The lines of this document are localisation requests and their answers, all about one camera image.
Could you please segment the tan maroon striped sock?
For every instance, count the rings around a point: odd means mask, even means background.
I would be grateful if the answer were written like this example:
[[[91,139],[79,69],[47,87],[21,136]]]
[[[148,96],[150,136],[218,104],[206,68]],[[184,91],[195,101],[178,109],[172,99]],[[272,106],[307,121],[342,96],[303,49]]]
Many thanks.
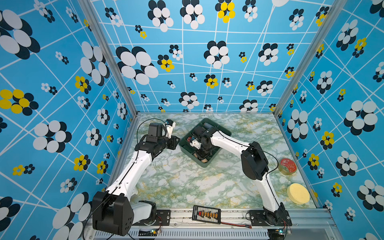
[[[210,162],[211,158],[208,156],[206,158],[202,158],[201,156],[199,155],[196,155],[196,158],[202,163],[202,164],[207,164],[208,162]]]

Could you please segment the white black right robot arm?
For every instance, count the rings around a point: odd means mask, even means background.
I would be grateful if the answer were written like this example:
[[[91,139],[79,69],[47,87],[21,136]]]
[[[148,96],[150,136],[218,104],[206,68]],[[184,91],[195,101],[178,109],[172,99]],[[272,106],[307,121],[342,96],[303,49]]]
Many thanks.
[[[280,222],[287,226],[292,225],[288,211],[270,183],[269,161],[259,143],[236,140],[215,127],[197,127],[193,136],[200,143],[196,153],[198,159],[207,158],[215,148],[221,148],[240,158],[243,173],[256,182],[263,201],[265,219],[269,225],[275,226]]]

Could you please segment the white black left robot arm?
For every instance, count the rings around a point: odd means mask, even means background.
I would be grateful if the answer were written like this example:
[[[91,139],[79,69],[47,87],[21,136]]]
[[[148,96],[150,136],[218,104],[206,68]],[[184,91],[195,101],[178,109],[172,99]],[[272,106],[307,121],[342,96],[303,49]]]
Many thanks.
[[[172,120],[151,123],[120,176],[107,190],[94,195],[91,210],[94,230],[125,236],[135,223],[151,224],[156,220],[156,203],[140,201],[132,205],[130,200],[136,193],[139,179],[153,160],[165,149],[176,149],[180,138],[172,134],[175,126]]]

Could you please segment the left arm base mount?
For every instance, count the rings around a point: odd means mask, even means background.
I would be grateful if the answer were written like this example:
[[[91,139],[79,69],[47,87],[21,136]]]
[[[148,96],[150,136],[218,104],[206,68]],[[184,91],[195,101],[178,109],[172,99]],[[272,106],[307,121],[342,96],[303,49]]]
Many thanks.
[[[153,221],[141,220],[134,226],[169,226],[171,220],[171,210],[157,210]]]

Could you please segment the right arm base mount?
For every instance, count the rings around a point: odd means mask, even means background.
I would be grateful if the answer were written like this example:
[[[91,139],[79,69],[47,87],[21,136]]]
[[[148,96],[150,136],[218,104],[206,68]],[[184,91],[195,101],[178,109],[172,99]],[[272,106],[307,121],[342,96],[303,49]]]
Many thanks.
[[[272,213],[264,210],[249,210],[246,213],[246,219],[251,222],[252,226],[261,227],[291,227],[292,219],[287,210]]]

